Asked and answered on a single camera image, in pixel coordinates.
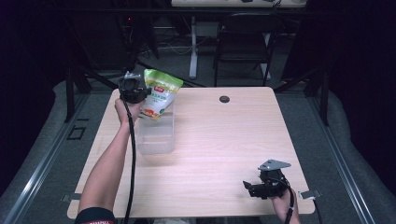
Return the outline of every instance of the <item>snack bag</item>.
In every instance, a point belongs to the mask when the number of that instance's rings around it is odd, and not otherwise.
[[[173,102],[183,81],[154,69],[146,69],[145,82],[147,88],[151,88],[151,95],[148,95],[142,105],[140,115],[143,118],[156,120]]]

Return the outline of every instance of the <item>human arm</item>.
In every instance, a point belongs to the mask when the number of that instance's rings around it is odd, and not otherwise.
[[[296,198],[296,193],[294,190],[291,190],[293,192],[293,197],[294,197],[294,210],[291,215],[290,219],[290,224],[300,224],[300,217],[298,214],[298,204],[297,204],[297,198]],[[277,214],[277,217],[282,221],[285,222],[287,213],[290,208],[290,192],[288,190],[285,190],[284,194],[282,197],[272,197],[270,198],[275,212]]]
[[[128,105],[134,122],[143,103]],[[129,120],[122,100],[117,99],[115,107],[120,120],[120,128],[113,141],[93,166],[81,194],[78,212],[90,207],[102,207],[113,211],[130,136]]]

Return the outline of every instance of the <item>table leg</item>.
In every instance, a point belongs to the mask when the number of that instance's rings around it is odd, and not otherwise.
[[[191,62],[190,62],[190,78],[197,78],[197,36],[196,36],[195,17],[191,18]]]
[[[265,34],[265,44],[268,45],[268,41],[270,40],[270,35],[269,34]],[[265,76],[265,70],[267,69],[267,64],[266,63],[261,63],[260,64],[260,68],[262,69],[262,76]],[[271,80],[271,74],[268,71],[268,76],[267,76],[267,81]]]

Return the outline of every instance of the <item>black cable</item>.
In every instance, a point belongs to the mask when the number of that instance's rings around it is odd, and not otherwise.
[[[322,223],[321,214],[320,214],[320,211],[319,211],[319,207],[318,207],[317,201],[315,199],[313,201],[314,201],[315,209],[317,209],[319,223],[321,224]]]
[[[289,181],[286,178],[285,178],[286,183],[283,182],[282,180],[279,180],[279,179],[276,179],[276,178],[272,178],[272,177],[265,177],[264,180],[265,179],[280,182],[280,183],[282,183],[284,186],[286,186],[288,188],[288,190],[290,192],[290,208],[289,208],[288,213],[286,214],[285,224],[289,224],[290,223],[290,219],[291,219],[291,215],[293,214],[293,211],[294,211],[294,194],[293,194],[293,191],[291,190]]]
[[[176,76],[176,75],[174,75],[174,74],[168,73],[168,72],[163,71],[163,70],[161,70],[161,69],[154,68],[154,67],[152,67],[152,66],[150,66],[150,65],[148,65],[148,64],[146,64],[146,63],[142,63],[142,62],[139,61],[138,59],[136,60],[136,64],[138,64],[138,65],[140,65],[140,66],[143,66],[143,67],[145,67],[145,68],[147,68],[147,69],[154,69],[154,70],[160,71],[160,72],[162,72],[162,73],[169,74],[169,75],[171,75],[172,77],[176,77],[176,78],[182,80],[183,83],[186,84],[186,85],[189,85],[189,84],[190,84],[189,86],[195,85],[195,86],[199,86],[199,87],[206,87],[205,85],[202,85],[202,84],[199,84],[199,83],[196,83],[196,82],[193,82],[193,81],[189,81],[189,80],[187,80],[187,79],[185,79],[185,78],[178,77],[178,76]]]
[[[125,106],[127,115],[128,115],[128,121],[129,121],[129,131],[131,134],[131,143],[132,143],[132,171],[131,171],[131,187],[129,190],[129,199],[128,199],[128,206],[126,208],[125,212],[125,218],[124,218],[124,223],[128,224],[129,220],[129,214],[131,213],[131,207],[132,207],[132,201],[134,199],[134,170],[136,167],[136,143],[134,139],[134,120],[132,118],[131,111],[129,110],[129,107],[125,101],[125,99],[122,96],[122,93],[120,91],[120,98]]]

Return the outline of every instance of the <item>table top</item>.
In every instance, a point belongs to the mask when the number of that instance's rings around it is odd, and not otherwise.
[[[226,95],[229,103],[219,98]],[[119,128],[115,90],[76,188],[87,177]],[[282,169],[295,191],[306,191],[304,174],[270,88],[181,88],[175,104],[175,149],[168,154],[136,153],[131,217],[242,217],[275,213],[270,200],[250,197],[242,181],[260,184],[258,167],[269,159]],[[129,149],[114,214],[127,207],[132,151]],[[311,214],[310,200],[298,198],[300,214]],[[67,215],[75,218],[78,201]]]
[[[282,0],[280,7],[305,7],[306,1]],[[274,3],[263,0],[172,0],[173,7],[271,7]]]

